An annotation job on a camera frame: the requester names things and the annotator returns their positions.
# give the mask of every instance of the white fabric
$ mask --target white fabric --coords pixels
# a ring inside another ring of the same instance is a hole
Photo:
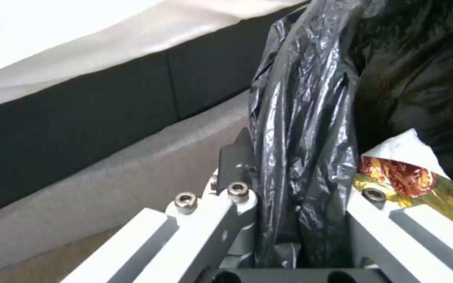
[[[0,0],[0,103],[302,0]]]

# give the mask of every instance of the black plastic bag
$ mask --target black plastic bag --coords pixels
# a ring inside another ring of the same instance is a hole
[[[269,33],[250,90],[261,198],[257,267],[296,268],[301,251],[310,266],[349,265],[345,209],[356,172],[358,77],[345,54],[362,10],[359,0],[314,0]]]
[[[313,0],[273,24],[250,90],[257,267],[350,265],[353,112],[360,152],[415,127],[453,178],[453,1]]]

